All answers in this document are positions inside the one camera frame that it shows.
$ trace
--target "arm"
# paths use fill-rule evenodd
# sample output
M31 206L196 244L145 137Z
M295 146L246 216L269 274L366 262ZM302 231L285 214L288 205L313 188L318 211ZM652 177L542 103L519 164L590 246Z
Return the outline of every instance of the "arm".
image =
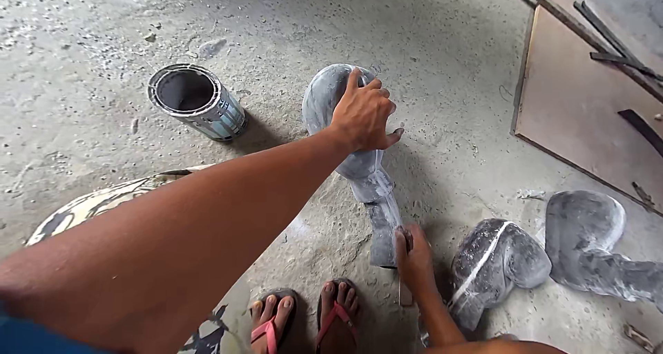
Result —
M408 251L408 235L412 249ZM417 224L396 230L396 257L401 280L419 306L432 346L427 354L564 354L552 346L494 338L467 342L453 321L435 285L433 258L424 231Z
M351 152L386 149L395 105L355 70L320 133L137 197L0 265L10 314L69 338L175 352Z
M404 231L412 235L410 251L407 250ZM438 287L435 285L430 244L424 231L417 224L409 224L405 229L396 230L396 257L398 273L417 302L433 347L466 342L442 302Z

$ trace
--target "pink flip-flop strap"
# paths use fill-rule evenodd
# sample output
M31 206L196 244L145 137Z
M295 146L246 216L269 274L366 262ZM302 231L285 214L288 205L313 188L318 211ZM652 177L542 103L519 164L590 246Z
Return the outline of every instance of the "pink flip-flop strap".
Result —
M320 325L320 331L318 332L318 337L316 337L316 347L320 346L322 338L325 337L325 334L329 330L329 326L332 325L334 319L336 319L336 316L340 317L341 320L347 325L347 328L352 333L352 337L355 339L355 345L357 344L357 341L359 339L359 333L357 333L357 328L352 323L350 316L347 315L347 312L345 311L343 306L339 305L338 302L334 301L334 307L332 307L332 310L329 312L325 320Z
M255 340L262 337L262 335L267 335L268 354L277 354L277 333L274 326L274 319L276 318L277 316L273 316L272 319L263 323L260 327L254 329L251 333L251 343L254 343Z

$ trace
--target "white seam line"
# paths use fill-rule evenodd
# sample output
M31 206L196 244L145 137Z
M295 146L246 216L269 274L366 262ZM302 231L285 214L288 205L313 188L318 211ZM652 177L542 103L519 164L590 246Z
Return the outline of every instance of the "white seam line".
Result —
M463 282L463 285L460 286L460 288L456 291L456 293L453 294L452 297L452 303L451 306L453 306L456 301L460 298L460 296L465 293L465 290L468 289L469 284L474 281L474 279L477 277L477 274L481 270L481 267L488 261L488 258L493 254L493 250L495 250L495 247L497 247L497 242L499 241L500 236L502 236L502 232L507 228L508 225L510 224L515 224L511 221L506 221L504 224L502 224L502 227L500 228L499 231L497 231L497 235L495 236L493 242L491 242L490 247L486 249L486 252L483 254L481 259L479 260L479 263L476 265L476 267L472 270L472 272L469 274L468 278L465 279L465 282Z

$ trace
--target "blue clothing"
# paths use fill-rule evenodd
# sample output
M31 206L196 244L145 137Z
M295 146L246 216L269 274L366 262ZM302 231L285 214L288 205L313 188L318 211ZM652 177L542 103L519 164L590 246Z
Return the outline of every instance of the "blue clothing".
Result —
M0 306L0 354L110 354L47 330L28 319L10 317Z

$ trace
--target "can opening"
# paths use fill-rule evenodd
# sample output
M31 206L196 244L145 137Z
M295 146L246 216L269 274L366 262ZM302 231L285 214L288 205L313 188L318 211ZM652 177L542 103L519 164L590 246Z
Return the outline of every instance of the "can opening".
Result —
M170 109L195 111L211 101L214 85L207 75L199 71L174 70L160 81L156 96Z

